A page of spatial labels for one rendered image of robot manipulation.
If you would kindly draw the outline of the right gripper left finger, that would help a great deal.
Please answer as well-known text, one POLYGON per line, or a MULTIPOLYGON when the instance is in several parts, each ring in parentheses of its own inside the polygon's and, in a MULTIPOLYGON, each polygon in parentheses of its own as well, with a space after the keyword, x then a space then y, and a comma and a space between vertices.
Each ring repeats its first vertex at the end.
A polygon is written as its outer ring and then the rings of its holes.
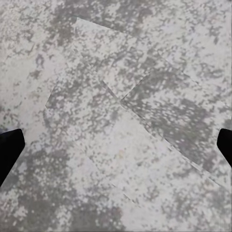
POLYGON ((25 148, 21 129, 0 134, 0 186, 25 148))

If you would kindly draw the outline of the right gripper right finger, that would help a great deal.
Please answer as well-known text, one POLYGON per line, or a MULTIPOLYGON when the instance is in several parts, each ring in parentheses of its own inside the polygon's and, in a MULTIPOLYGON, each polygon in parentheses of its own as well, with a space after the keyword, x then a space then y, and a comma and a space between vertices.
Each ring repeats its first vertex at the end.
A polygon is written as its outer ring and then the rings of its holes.
POLYGON ((228 129, 221 129, 217 139, 217 147, 224 155, 232 167, 232 131, 228 129))

